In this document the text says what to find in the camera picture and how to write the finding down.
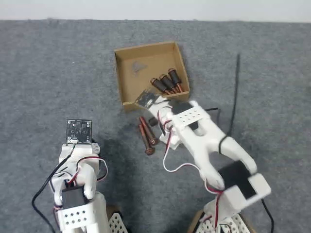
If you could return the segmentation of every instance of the cardboard box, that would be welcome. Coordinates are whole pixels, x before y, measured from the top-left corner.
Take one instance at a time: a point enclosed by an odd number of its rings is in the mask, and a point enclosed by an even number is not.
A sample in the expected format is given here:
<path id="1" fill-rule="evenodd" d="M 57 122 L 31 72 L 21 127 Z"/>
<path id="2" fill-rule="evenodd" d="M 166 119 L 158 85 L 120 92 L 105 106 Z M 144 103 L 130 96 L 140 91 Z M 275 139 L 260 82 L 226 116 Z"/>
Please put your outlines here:
<path id="1" fill-rule="evenodd" d="M 134 101 L 145 89 L 150 88 L 155 93 L 160 93 L 150 84 L 150 79 L 159 78 L 161 74 L 168 74 L 169 68 L 176 69 L 184 92 L 166 97 L 177 100 L 189 98 L 188 77 L 178 45 L 175 42 L 134 46 L 117 49 L 114 52 L 120 99 L 125 110 L 139 108 Z M 137 64 L 144 68 L 135 72 L 133 66 Z"/>

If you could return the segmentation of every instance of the perforated white plate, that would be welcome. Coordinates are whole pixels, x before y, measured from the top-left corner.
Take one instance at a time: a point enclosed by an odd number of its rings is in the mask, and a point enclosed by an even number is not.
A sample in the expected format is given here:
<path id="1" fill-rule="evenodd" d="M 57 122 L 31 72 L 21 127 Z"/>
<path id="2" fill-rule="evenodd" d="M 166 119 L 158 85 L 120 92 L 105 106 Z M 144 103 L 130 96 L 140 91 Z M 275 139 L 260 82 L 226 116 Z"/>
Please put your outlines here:
<path id="1" fill-rule="evenodd" d="M 206 220 L 204 223 L 199 225 L 196 233 L 220 233 L 220 228 L 223 229 L 224 233 L 250 233 L 240 215 L 235 215 L 232 218 L 226 218 L 224 221 L 220 222 L 216 231 L 214 230 L 213 223 L 213 219 Z"/>
<path id="2" fill-rule="evenodd" d="M 128 233 L 123 224 L 120 214 L 114 213 L 109 220 L 109 227 L 112 233 Z"/>

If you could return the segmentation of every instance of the white wire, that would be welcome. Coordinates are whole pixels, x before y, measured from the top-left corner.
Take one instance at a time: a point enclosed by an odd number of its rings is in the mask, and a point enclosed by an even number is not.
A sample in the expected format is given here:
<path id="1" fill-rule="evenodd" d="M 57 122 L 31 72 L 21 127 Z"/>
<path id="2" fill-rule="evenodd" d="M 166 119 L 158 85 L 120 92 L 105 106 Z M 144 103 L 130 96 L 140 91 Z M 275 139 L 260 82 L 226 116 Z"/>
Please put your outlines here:
<path id="1" fill-rule="evenodd" d="M 88 159 L 98 159 L 98 160 L 103 161 L 103 163 L 105 164 L 105 167 L 106 167 L 106 174 L 105 174 L 100 180 L 97 180 L 97 181 L 102 181 L 102 180 L 104 180 L 104 179 L 107 177 L 107 175 L 108 175 L 108 166 L 107 166 L 106 161 L 105 161 L 104 159 L 98 157 L 98 158 L 85 158 L 85 159 L 81 160 L 81 162 L 84 161 L 84 160 L 88 160 Z"/>
<path id="2" fill-rule="evenodd" d="M 57 175 L 61 175 L 61 174 L 65 174 L 65 175 L 70 176 L 70 178 L 67 179 L 67 180 L 70 180 L 70 179 L 72 179 L 72 177 L 73 177 L 73 176 L 72 176 L 69 172 L 67 172 L 67 171 L 59 171 L 59 172 L 55 173 L 53 176 L 57 176 Z M 49 182 L 49 185 L 50 185 L 51 190 L 53 191 L 51 184 L 54 186 L 52 179 L 51 179 L 51 182 Z"/>
<path id="3" fill-rule="evenodd" d="M 192 167 L 195 167 L 195 168 L 200 172 L 200 168 L 198 168 L 197 165 L 194 165 L 194 164 L 191 164 L 191 163 L 184 163 L 184 164 L 180 165 L 178 168 L 176 168 L 176 169 L 174 169 L 174 170 L 168 170 L 168 169 L 166 168 L 166 166 L 165 166 L 165 159 L 166 159 L 166 156 L 167 156 L 167 154 L 168 154 L 168 152 L 169 152 L 169 150 L 170 150 L 172 131 L 170 131 L 169 134 L 170 134 L 170 135 L 169 135 L 169 140 L 168 140 L 168 142 L 167 142 L 167 149 L 166 149 L 166 151 L 165 151 L 164 158 L 163 158 L 163 167 L 164 167 L 164 169 L 165 169 L 166 171 L 168 171 L 168 172 L 176 172 L 176 171 L 178 171 L 179 169 L 181 169 L 183 166 L 192 166 Z"/>

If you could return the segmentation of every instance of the copper screw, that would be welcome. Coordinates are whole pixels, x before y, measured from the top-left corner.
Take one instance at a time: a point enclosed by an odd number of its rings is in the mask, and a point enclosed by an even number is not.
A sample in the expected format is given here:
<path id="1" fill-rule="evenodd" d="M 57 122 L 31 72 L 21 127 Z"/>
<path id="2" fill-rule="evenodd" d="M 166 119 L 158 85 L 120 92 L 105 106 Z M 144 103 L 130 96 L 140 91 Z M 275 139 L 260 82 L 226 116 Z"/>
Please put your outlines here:
<path id="1" fill-rule="evenodd" d="M 169 73 L 170 73 L 171 71 L 174 71 L 174 70 L 175 70 L 174 68 L 169 68 Z M 176 86 L 177 86 L 179 92 L 184 92 L 184 90 L 183 90 L 183 88 L 181 87 L 180 83 L 177 83 Z"/>
<path id="2" fill-rule="evenodd" d="M 160 75 L 160 80 L 162 80 L 162 78 L 164 77 L 164 76 L 166 76 L 165 74 L 161 74 Z M 178 93 L 179 91 L 177 90 L 177 88 L 176 87 L 172 87 L 172 92 L 174 93 L 174 94 L 176 94 L 176 93 Z"/>
<path id="3" fill-rule="evenodd" d="M 167 95 L 175 94 L 173 91 L 169 91 L 169 90 L 165 90 L 164 93 L 167 94 Z"/>
<path id="4" fill-rule="evenodd" d="M 140 117 L 139 117 L 139 120 L 140 120 L 140 122 L 141 122 L 141 124 L 142 124 L 142 126 L 143 126 L 143 128 L 144 128 L 144 130 L 145 130 L 145 132 L 146 132 L 146 135 L 147 135 L 147 137 L 148 137 L 148 139 L 149 139 L 149 143 L 150 143 L 152 146 L 158 144 L 158 143 L 159 143 L 159 140 L 155 137 L 154 133 L 153 133 L 152 130 L 149 128 L 149 126 L 148 126 L 148 124 L 147 124 L 145 118 L 142 117 L 142 116 L 140 116 Z"/>
<path id="5" fill-rule="evenodd" d="M 179 93 L 179 90 L 178 90 L 176 87 L 173 87 L 172 90 L 173 90 L 173 92 L 175 92 L 175 93 Z"/>
<path id="6" fill-rule="evenodd" d="M 147 155 L 152 155 L 155 152 L 155 149 L 150 146 L 148 139 L 146 137 L 145 131 L 144 131 L 144 127 L 142 126 L 142 124 L 139 124 L 138 127 L 139 127 L 139 131 L 141 134 L 142 141 L 144 142 L 145 147 L 146 147 L 145 153 Z"/>
<path id="7" fill-rule="evenodd" d="M 167 95 L 172 95 L 174 94 L 173 91 L 170 91 L 162 82 L 160 82 L 159 79 L 156 78 L 152 78 L 150 80 L 150 83 L 155 86 L 159 91 L 162 91 L 163 93 L 167 94 Z"/>
<path id="8" fill-rule="evenodd" d="M 184 92 L 184 90 L 183 90 L 183 88 L 181 87 L 180 83 L 177 83 L 176 85 L 177 85 L 177 87 L 178 87 L 179 92 Z"/>

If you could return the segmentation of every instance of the circuit board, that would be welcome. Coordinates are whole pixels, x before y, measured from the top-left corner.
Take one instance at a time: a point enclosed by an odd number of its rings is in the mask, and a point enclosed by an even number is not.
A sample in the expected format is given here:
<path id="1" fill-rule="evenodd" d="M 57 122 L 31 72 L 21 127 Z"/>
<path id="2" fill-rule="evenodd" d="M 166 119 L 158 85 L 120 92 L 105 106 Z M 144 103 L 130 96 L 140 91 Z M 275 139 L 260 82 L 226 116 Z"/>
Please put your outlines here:
<path id="1" fill-rule="evenodd" d="M 69 144 L 91 144 L 92 120 L 68 119 L 66 142 Z"/>

